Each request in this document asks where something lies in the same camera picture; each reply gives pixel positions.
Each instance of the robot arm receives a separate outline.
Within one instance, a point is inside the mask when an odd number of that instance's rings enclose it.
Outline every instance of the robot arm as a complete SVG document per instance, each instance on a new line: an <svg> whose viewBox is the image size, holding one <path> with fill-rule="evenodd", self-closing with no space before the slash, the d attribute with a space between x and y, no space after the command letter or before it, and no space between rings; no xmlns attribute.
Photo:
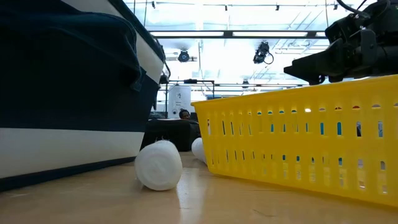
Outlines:
<svg viewBox="0 0 398 224"><path fill-rule="evenodd" d="M293 60L284 72L311 85L343 78L398 73L398 0L380 0L355 11L325 30L330 46Z"/></svg>

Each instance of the yellow plastic basket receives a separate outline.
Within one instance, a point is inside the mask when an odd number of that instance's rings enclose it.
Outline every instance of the yellow plastic basket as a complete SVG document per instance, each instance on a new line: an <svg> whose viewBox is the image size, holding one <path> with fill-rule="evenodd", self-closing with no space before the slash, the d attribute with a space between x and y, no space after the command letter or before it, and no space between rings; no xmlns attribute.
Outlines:
<svg viewBox="0 0 398 224"><path fill-rule="evenodd" d="M398 207L398 75L193 106L212 173Z"/></svg>

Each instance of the white stripe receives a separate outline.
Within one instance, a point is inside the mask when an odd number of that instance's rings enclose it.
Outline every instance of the white stripe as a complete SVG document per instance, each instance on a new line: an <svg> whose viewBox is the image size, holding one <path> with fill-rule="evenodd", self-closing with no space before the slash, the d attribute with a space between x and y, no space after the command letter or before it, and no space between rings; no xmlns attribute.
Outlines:
<svg viewBox="0 0 398 224"><path fill-rule="evenodd" d="M108 0L62 0L70 6L83 12L100 12L118 17L123 16L109 3ZM163 70L163 62L151 49L147 42L137 33L137 57L140 66L147 72L147 76L159 83Z"/></svg>
<svg viewBox="0 0 398 224"><path fill-rule="evenodd" d="M144 133L0 128L0 178L137 156Z"/></svg>

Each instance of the white roll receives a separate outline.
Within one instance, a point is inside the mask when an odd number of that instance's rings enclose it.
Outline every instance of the white roll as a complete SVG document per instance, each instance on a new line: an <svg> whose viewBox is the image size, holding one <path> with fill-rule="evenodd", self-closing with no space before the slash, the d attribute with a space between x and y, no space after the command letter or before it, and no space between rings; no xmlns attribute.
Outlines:
<svg viewBox="0 0 398 224"><path fill-rule="evenodd" d="M137 178L152 190L170 190L182 174L181 157L173 143L157 141L143 148L135 161Z"/></svg>
<svg viewBox="0 0 398 224"><path fill-rule="evenodd" d="M201 138L195 139L194 142L192 143L192 152L197 159L207 164L205 149L203 148L203 141Z"/></svg>

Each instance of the metal frame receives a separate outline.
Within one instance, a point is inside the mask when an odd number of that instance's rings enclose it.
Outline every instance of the metal frame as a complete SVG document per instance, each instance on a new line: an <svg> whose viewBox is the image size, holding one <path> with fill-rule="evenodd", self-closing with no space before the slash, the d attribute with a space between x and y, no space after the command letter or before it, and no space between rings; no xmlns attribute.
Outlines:
<svg viewBox="0 0 398 224"><path fill-rule="evenodd" d="M248 34L234 35L234 32ZM303 32L307 34L293 35L294 33ZM156 39L327 39L324 30L152 30L150 33ZM170 35L171 33L180 33L180 35ZM277 36L271 35L272 33L293 34Z"/></svg>
<svg viewBox="0 0 398 224"><path fill-rule="evenodd" d="M159 90L159 91L165 91L166 92L166 99L165 99L165 117L168 118L169 115L167 114L168 110L168 92L169 92L169 84L172 83L174 85L185 85L185 86L205 86L207 87L206 83L211 83L213 85L213 89L209 89L212 94L213 94L213 99L215 97L215 87L281 87L281 88L294 88L294 87L305 87L308 85L301 85L301 84L235 84L235 83L217 83L215 84L214 80L171 80L169 83L164 84L165 85L165 90ZM242 91L242 90L217 90L217 91L228 91L228 92L234 92L234 91Z"/></svg>

